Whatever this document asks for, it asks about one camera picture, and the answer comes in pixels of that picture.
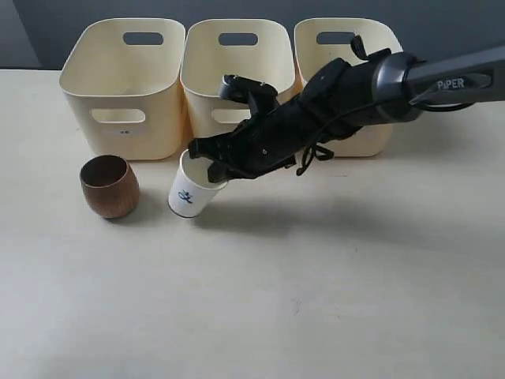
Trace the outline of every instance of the cream storage bin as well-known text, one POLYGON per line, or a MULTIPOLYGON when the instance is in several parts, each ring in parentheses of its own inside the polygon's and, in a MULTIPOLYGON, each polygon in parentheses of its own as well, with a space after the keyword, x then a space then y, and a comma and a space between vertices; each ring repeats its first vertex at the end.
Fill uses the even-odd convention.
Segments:
MULTIPOLYGON (((324 65, 336 58, 342 58, 351 65, 362 63, 350 49, 349 43, 331 44, 331 34, 353 33, 363 38, 368 54, 391 48, 393 53, 402 47, 395 34, 384 24, 364 18, 311 18, 298 23, 294 29, 294 45, 301 82, 307 81, 324 65), (318 36, 330 37, 330 43, 317 42, 318 36)), ((391 137, 392 125, 366 126, 344 141, 325 144, 335 152, 335 156, 374 156, 381 152, 391 137)))
POLYGON ((219 98, 223 75, 271 84, 279 102, 294 92, 295 72, 286 29, 269 20, 206 20, 188 31, 181 82, 195 137, 235 129, 249 109, 219 98))
POLYGON ((96 154, 162 159, 178 149, 184 43, 184 26, 165 19, 117 18, 84 30, 60 86, 96 154))

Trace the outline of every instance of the brown wooden cup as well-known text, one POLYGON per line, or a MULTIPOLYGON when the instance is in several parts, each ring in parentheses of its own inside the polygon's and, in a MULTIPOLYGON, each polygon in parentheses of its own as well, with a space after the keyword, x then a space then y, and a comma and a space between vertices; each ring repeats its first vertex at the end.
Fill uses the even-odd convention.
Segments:
POLYGON ((119 156, 97 156, 80 169, 80 184, 90 208, 106 219, 125 216, 137 206, 139 182, 119 156))

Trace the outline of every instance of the bin handle cutout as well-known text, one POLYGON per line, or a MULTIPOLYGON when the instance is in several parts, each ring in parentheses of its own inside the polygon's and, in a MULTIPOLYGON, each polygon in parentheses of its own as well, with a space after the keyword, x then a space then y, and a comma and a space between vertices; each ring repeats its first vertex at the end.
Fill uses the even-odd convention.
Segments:
POLYGON ((319 45, 349 45, 353 32, 321 32, 316 36, 316 42, 319 45))
POLYGON ((140 109, 95 108, 91 116, 101 124, 140 124, 145 121, 145 113, 140 109))
POLYGON ((220 124, 238 124, 246 118, 251 118, 249 109, 214 109, 212 119, 220 124))
POLYGON ((163 45, 163 36, 157 32, 126 32, 123 41, 127 45, 163 45))
POLYGON ((221 33, 219 44, 222 46, 254 46, 258 43, 258 35, 254 33, 221 33))

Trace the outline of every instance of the white paper cup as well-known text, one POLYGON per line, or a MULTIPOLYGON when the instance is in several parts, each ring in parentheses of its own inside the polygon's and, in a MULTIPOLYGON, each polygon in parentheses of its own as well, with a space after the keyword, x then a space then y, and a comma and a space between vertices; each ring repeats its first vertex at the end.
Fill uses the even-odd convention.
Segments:
POLYGON ((228 182, 210 183, 207 169, 212 161, 207 158, 189 158, 188 150, 179 160, 179 168, 168 194, 168 206, 180 217, 192 218, 202 212, 212 198, 228 182))

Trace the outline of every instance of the table surface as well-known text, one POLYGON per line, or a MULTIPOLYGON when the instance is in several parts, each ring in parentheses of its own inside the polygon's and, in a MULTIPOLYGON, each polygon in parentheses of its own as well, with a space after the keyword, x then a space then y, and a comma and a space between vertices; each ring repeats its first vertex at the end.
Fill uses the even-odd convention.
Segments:
POLYGON ((396 126, 374 159, 232 182, 195 220, 177 158, 106 221, 58 72, 0 71, 0 377, 505 377, 505 110, 396 126))

